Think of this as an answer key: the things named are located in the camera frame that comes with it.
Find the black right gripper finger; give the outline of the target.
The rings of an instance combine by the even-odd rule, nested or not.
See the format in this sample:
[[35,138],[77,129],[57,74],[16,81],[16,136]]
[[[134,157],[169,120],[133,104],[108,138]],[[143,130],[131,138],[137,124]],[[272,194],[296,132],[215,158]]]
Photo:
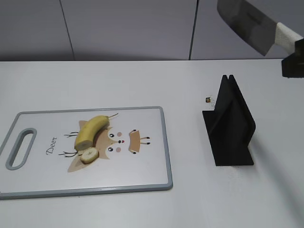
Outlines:
[[304,39],[295,42],[295,51],[281,61],[282,76],[286,78],[304,77]]

